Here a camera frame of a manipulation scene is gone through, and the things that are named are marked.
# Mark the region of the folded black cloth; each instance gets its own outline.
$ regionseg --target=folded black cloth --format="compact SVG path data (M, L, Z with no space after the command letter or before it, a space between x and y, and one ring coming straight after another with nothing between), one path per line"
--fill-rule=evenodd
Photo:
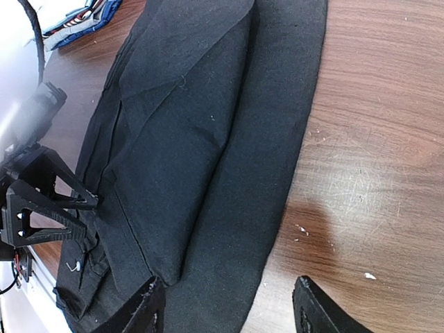
M240 331L291 186L326 9L147 2L78 162L101 204L82 216L88 238L62 248L55 291L73 331L91 332L154 275L165 332Z

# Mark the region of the white paint chip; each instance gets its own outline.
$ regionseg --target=white paint chip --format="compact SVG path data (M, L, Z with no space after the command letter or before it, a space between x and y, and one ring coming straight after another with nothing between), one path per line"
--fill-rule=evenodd
M376 277L373 274L365 273L366 279L376 280Z

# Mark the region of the wooden table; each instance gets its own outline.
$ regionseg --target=wooden table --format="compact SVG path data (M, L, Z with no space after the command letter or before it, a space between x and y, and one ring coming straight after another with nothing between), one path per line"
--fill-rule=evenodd
M124 1L49 63L46 78L69 99L46 142L72 168L143 5ZM444 332L443 52L441 0L330 1L296 177L243 332L295 332L302 274L374 332ZM60 244L36 248L55 275Z

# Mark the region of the blue fabric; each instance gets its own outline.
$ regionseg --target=blue fabric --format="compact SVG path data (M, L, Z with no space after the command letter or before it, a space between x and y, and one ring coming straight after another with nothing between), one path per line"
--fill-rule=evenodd
M79 33L74 33L73 35L70 35L69 37L65 38L63 41L59 42L53 49L65 46L73 42L74 40L77 40L78 38L87 35L88 33L93 33L94 31L97 31L98 29L108 24L108 22L111 21L111 19L114 17L114 14L116 13L122 1L123 0L108 0L102 9L103 10L102 20L97 25L89 29L86 29L84 31L81 31Z

